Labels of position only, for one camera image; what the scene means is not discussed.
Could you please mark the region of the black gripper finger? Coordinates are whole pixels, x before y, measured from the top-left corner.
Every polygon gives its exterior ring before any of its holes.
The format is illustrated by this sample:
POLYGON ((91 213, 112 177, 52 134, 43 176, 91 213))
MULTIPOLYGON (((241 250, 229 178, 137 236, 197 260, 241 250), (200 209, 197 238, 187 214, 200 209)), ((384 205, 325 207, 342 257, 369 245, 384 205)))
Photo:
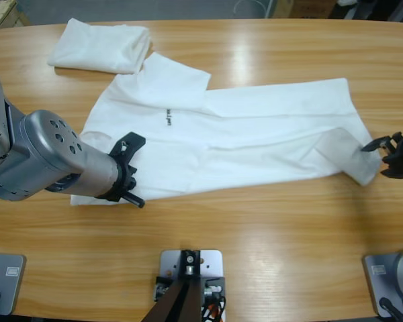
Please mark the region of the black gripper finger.
POLYGON ((386 138, 377 138, 369 142, 367 145, 362 147, 362 152, 372 152, 381 147, 381 145, 386 141, 386 138))

